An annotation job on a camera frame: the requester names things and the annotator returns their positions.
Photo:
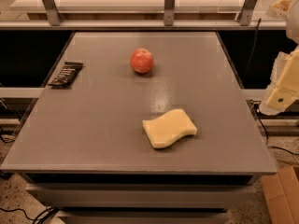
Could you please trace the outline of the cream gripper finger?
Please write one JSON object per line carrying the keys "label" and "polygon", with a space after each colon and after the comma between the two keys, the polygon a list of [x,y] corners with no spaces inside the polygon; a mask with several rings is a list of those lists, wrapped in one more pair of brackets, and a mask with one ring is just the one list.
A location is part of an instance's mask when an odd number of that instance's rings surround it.
{"label": "cream gripper finger", "polygon": [[299,49],[280,52],[263,98],[264,112],[284,112],[299,98]]}
{"label": "cream gripper finger", "polygon": [[288,14],[292,0],[277,0],[269,8],[269,15],[274,18],[283,18]]}

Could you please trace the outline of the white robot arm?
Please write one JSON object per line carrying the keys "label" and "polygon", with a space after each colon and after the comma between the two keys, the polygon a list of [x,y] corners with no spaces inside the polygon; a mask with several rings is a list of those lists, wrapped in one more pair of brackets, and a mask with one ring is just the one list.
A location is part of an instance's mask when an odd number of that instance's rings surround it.
{"label": "white robot arm", "polygon": [[[267,10],[270,17],[286,21],[286,36],[299,44],[299,0],[277,0]],[[299,50],[280,52],[274,61],[271,83],[261,107],[267,115],[284,112],[299,97]]]}

